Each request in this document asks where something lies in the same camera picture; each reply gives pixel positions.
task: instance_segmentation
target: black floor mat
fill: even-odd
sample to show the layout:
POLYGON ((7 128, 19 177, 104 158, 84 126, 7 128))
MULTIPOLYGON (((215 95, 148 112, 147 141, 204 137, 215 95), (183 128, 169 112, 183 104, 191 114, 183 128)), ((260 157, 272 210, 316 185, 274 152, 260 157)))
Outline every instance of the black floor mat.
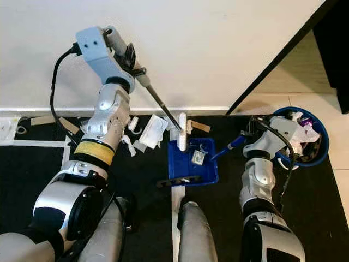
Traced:
MULTIPOLYGON (((194 129, 191 137, 213 137, 216 149, 225 147, 244 129, 248 117, 191 117, 212 126, 207 134, 194 129)), ((149 116, 140 118, 144 127, 149 116)), ((132 142, 139 136, 129 134, 132 142)), ((171 190, 157 189, 157 180, 167 178, 165 132, 161 148, 147 149, 130 157, 120 144, 111 167, 109 184, 118 195, 133 193, 138 201, 138 231, 127 235, 124 262, 172 261, 171 190)), ((187 187, 187 195, 204 210, 213 231, 220 262, 239 261, 242 215, 239 205, 245 158, 241 148, 218 160, 220 181, 204 187, 187 187)), ((62 148, 0 147, 0 231, 25 227, 41 190, 60 169, 62 148)), ((277 185, 285 171, 275 165, 277 185)), ((349 230, 330 162, 294 172, 285 195, 284 217, 301 239, 307 261, 345 261, 349 230)))

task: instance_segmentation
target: blue bin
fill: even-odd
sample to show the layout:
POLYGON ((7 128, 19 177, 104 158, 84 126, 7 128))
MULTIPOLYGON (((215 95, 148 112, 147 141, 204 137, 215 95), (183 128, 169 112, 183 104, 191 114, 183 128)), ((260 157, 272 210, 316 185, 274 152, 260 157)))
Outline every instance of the blue bin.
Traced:
MULTIPOLYGON (((329 138, 328 138, 328 134, 327 134, 327 131, 325 129, 325 126, 311 112, 306 111, 302 108, 294 107, 294 106, 280 108, 279 110, 275 111, 274 114, 275 115, 286 115, 286 113, 288 111, 302 112, 303 113, 302 117, 310 117, 310 119, 312 119, 312 121, 313 121, 312 128, 315 131, 317 131, 318 133, 320 133, 322 136, 322 141, 321 141, 319 152, 318 152, 317 156, 310 162, 306 162, 306 163, 295 162, 295 165, 308 167, 308 166, 314 166, 314 165, 320 164, 326 158, 326 156, 328 154, 328 149, 329 149, 329 138)), ((280 151, 277 152, 275 154, 275 156, 276 156, 276 158, 281 158, 282 162, 284 162, 284 163, 286 162, 287 164, 290 164, 290 162, 291 162, 290 158, 287 156, 284 156, 280 151)))
POLYGON ((169 142, 169 178, 184 176, 200 176, 201 181, 198 183, 186 184, 185 186, 203 186, 214 184, 219 181, 217 161, 210 161, 215 155, 215 145, 212 138, 191 138, 188 140, 187 151, 182 152, 177 147, 177 141, 169 142), (195 150, 200 150, 200 145, 207 151, 203 164, 196 165, 191 162, 195 150))

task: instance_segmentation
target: blue tray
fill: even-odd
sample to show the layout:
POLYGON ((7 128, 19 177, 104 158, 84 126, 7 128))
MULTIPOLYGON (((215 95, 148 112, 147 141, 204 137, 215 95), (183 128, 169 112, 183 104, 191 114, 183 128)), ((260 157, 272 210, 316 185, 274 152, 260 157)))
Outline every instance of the blue tray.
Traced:
POLYGON ((215 155, 214 140, 212 138, 191 138, 188 140, 186 148, 186 152, 182 152, 178 149, 176 140, 169 142, 169 178, 201 176, 200 182, 185 186, 203 186, 217 183, 219 181, 217 161, 210 161, 211 157, 215 155), (195 150, 200 150, 200 145, 208 153, 203 164, 196 165, 191 162, 191 158, 195 150))

